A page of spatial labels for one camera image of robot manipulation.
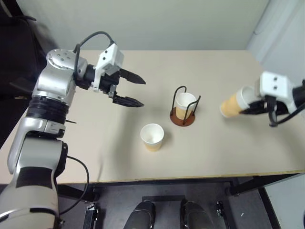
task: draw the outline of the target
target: black wire cup holder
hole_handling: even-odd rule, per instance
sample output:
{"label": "black wire cup holder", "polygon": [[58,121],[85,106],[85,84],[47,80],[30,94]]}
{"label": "black wire cup holder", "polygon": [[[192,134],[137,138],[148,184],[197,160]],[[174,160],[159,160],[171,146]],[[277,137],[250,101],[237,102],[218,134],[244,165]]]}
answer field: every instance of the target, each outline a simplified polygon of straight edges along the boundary
{"label": "black wire cup holder", "polygon": [[[186,108],[185,115],[184,115],[184,119],[182,120],[182,119],[177,117],[176,107],[174,107],[177,91],[181,88],[184,88],[184,92],[186,92],[186,86],[180,86],[176,89],[175,93],[173,94],[173,104],[172,104],[172,109],[171,109],[171,112],[170,112],[170,119],[174,124],[176,124],[178,126],[188,126],[195,121],[195,111],[197,109],[197,106],[198,106],[199,100],[201,98],[201,95],[198,97],[198,99],[196,101],[188,104],[188,106]],[[194,110],[191,112],[190,116],[188,118],[186,118],[187,112],[190,109],[190,106],[193,105],[193,104],[196,104],[196,106],[195,106]]]}

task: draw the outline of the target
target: black cable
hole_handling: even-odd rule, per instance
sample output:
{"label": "black cable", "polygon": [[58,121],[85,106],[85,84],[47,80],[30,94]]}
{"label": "black cable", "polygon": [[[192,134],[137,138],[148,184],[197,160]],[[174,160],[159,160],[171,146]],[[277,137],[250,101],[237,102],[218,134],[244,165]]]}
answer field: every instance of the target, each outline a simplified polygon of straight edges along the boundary
{"label": "black cable", "polygon": [[293,118],[294,116],[296,116],[298,113],[300,113],[301,111],[303,111],[305,109],[305,103],[303,103],[302,105],[300,105],[295,111],[293,111],[290,115],[288,115],[287,117],[283,118],[280,121],[277,121],[276,124],[282,124],[284,122],[287,122],[289,119]]}
{"label": "black cable", "polygon": [[87,182],[86,182],[86,185],[85,185],[85,188],[84,188],[84,191],[83,191],[81,197],[80,197],[74,204],[72,204],[70,207],[68,207],[68,208],[65,209],[64,211],[60,212],[59,215],[65,214],[65,213],[67,213],[68,211],[70,211],[72,208],[74,208],[74,207],[82,200],[82,198],[83,198],[84,195],[86,194],[86,192],[87,192],[87,190],[88,190],[88,186],[89,186],[89,172],[88,172],[88,169],[87,169],[86,165],[85,165],[82,161],[80,161],[79,159],[74,158],[74,157],[72,157],[72,156],[67,156],[67,158],[70,158],[70,159],[72,159],[72,160],[74,160],[74,161],[77,161],[78,163],[80,163],[80,164],[85,168],[86,174],[87,174]]}
{"label": "black cable", "polygon": [[77,66],[78,66],[78,60],[79,60],[79,57],[80,57],[80,52],[81,52],[81,46],[83,44],[85,44],[89,39],[91,39],[92,37],[98,35],[98,34],[103,34],[105,36],[108,37],[109,41],[110,41],[110,45],[112,45],[114,42],[114,40],[111,38],[111,36],[104,32],[104,31],[97,31],[97,32],[94,32],[92,33],[91,35],[89,35],[88,37],[86,37],[82,42],[80,42],[79,44],[77,44],[73,50],[74,53],[76,53],[76,57],[75,57],[75,61],[74,61],[74,78],[76,79],[77,77]]}

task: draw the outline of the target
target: white paper cup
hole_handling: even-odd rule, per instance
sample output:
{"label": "white paper cup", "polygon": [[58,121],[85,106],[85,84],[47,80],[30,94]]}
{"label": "white paper cup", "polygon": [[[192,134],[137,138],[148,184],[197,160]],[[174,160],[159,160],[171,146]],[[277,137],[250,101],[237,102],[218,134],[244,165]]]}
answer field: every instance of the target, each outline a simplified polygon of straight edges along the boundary
{"label": "white paper cup", "polygon": [[150,123],[142,128],[140,136],[148,150],[157,151],[161,147],[164,130],[160,125]]}
{"label": "white paper cup", "polygon": [[254,88],[245,86],[221,104],[220,112],[226,118],[237,116],[241,111],[250,108],[249,104],[257,100]]}
{"label": "white paper cup", "polygon": [[[183,92],[180,93],[179,95],[177,95],[176,97],[176,116],[179,119],[184,119],[185,116],[185,112],[187,109],[187,106],[192,103],[195,102],[197,99],[194,95],[192,95],[191,93],[187,93],[187,92]],[[191,112],[193,111],[193,109],[195,108],[196,104],[193,104],[190,106],[189,110],[187,111],[187,115],[186,118],[188,118],[191,114]]]}

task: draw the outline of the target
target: table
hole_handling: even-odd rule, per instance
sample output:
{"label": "table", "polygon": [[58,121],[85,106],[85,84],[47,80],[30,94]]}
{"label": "table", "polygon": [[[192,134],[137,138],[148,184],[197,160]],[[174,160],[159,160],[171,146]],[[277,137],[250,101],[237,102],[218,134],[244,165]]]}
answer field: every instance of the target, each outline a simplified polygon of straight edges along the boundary
{"label": "table", "polygon": [[[82,51],[96,64],[100,51]],[[83,161],[90,182],[177,178],[238,177],[305,172],[304,120],[297,116],[277,128],[266,114],[224,119],[221,102],[263,72],[248,51],[123,51],[123,68],[146,85],[120,80],[118,95],[138,99],[142,108],[112,104],[102,93],[77,88],[63,140],[69,155]],[[201,100],[195,122],[174,125],[169,118],[173,93],[181,85]],[[147,123],[165,131],[164,143],[149,152],[140,139]],[[16,127],[0,150],[0,183],[9,183],[7,155]],[[67,160],[58,183],[82,183],[86,176]]]}

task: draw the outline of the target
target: dark floor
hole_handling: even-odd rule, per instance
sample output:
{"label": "dark floor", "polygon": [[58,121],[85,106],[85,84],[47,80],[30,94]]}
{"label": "dark floor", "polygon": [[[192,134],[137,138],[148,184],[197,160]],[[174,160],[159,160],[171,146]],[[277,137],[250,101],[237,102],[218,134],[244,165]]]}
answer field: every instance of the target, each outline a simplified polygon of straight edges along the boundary
{"label": "dark floor", "polygon": [[[132,210],[141,202],[142,196],[185,195],[188,200],[199,203],[210,215],[216,229],[225,229],[223,218],[216,214],[215,203],[228,200],[238,229],[271,229],[266,210],[258,191],[227,197],[225,188],[229,183],[189,183],[171,185],[128,185],[102,187],[98,203],[104,217],[100,217],[96,229],[122,229]],[[60,198],[60,210],[74,200]],[[155,229],[179,229],[179,201],[156,202]],[[82,229],[86,206],[80,203],[62,215],[64,229]]]}

